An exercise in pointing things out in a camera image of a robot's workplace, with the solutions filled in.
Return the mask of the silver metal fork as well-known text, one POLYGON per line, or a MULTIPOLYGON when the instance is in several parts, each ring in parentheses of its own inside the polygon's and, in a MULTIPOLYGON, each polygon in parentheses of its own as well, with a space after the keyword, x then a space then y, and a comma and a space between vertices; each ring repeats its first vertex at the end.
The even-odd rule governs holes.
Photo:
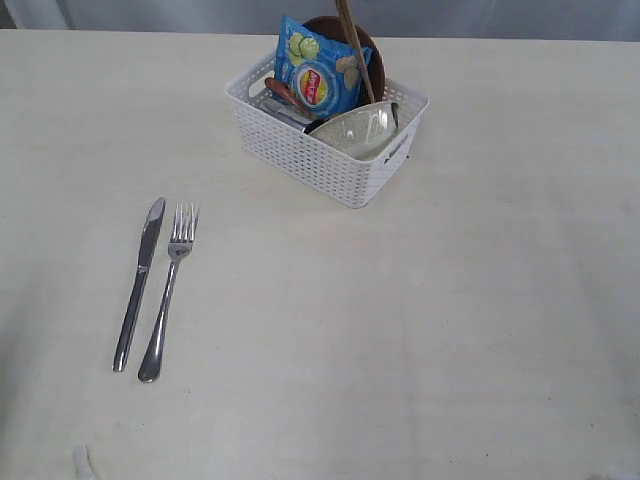
POLYGON ((181 261, 193 249, 199 220, 199 209, 193 203, 176 205, 168 244, 169 270, 154 329, 143 356, 137 378, 142 383, 156 381, 161 374, 170 304, 181 261))

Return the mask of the silver metal table knife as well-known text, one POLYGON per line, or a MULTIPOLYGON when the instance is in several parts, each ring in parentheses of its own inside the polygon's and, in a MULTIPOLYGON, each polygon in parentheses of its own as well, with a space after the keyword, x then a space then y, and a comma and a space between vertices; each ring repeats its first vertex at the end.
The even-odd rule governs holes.
POLYGON ((128 361, 129 350, 135 333, 147 277, 162 227, 165 206, 166 199, 164 197, 158 198, 151 206, 145 219, 139 245, 134 283, 112 361, 113 372, 122 372, 128 361))

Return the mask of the brown round plate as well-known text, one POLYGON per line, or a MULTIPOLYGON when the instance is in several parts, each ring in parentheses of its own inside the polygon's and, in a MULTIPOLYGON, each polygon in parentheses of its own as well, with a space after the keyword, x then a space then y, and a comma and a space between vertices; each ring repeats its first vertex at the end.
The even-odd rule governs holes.
MULTIPOLYGON (((309 30, 323 35, 324 37, 346 43, 346 37, 342 28, 340 19, 336 16, 319 16, 314 17, 303 25, 309 30)), ((358 24, 355 25, 357 35, 362 48, 371 49, 371 58, 368 62, 368 74, 371 82, 372 90, 376 101, 381 101, 385 92, 385 71, 382 56, 377 49, 376 44, 366 31, 358 24)))

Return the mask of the white perforated plastic basket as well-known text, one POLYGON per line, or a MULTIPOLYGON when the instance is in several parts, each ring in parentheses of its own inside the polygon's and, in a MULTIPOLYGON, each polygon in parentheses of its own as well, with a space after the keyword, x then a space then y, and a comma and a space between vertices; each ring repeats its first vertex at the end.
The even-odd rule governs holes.
POLYGON ((266 87, 252 95, 250 87, 273 70, 270 52, 225 86, 234 103, 242 147, 301 183, 349 208, 362 208, 409 157, 412 142, 429 99, 387 79, 383 98, 399 104, 399 133, 376 156, 352 158, 302 133, 258 108, 269 96, 266 87))

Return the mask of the grey speckled ceramic bowl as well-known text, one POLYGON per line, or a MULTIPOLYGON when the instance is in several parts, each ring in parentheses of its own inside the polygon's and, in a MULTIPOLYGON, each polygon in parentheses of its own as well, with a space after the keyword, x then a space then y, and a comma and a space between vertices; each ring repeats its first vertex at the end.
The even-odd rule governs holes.
POLYGON ((369 160, 398 133, 398 109, 390 100, 364 105, 327 120, 310 136, 351 158, 369 160))

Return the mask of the shiny steel cup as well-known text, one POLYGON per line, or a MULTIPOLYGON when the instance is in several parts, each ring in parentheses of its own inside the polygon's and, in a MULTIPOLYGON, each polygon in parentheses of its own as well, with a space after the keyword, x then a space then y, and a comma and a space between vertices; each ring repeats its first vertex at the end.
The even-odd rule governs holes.
POLYGON ((285 104, 277 98, 265 98, 258 104, 258 108, 276 120, 305 134, 310 133, 315 126, 313 119, 307 118, 296 107, 285 104))

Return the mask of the blue chips bag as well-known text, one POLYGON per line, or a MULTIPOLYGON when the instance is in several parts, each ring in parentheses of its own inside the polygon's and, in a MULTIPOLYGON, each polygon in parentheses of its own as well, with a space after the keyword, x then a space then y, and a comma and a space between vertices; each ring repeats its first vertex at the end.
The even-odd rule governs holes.
MULTIPOLYGON (((372 51, 362 49, 368 66, 372 51)), ((281 18, 274 73, 319 119, 346 113, 368 100, 356 51, 287 15, 281 18)))

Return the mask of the white curtain backdrop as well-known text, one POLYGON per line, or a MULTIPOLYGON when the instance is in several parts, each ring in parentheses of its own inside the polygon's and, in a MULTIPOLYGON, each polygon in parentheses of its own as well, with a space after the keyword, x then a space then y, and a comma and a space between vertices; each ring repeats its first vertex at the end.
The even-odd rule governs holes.
MULTIPOLYGON (((636 1, 363 0, 355 22, 379 37, 636 41, 636 1)), ((24 29, 276 34, 282 16, 333 16, 324 0, 4 1, 1 23, 24 29)))

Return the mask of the brown wooden handled utensil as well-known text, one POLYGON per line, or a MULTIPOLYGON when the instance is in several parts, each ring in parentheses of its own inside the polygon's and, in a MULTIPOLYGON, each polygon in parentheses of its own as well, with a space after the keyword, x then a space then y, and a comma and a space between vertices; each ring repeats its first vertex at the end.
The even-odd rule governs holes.
POLYGON ((316 115, 311 112, 301 100, 299 100, 290 87, 277 80, 275 77, 267 77, 264 80, 265 86, 274 94, 284 100, 287 104, 296 108, 302 115, 309 119, 316 119, 316 115))

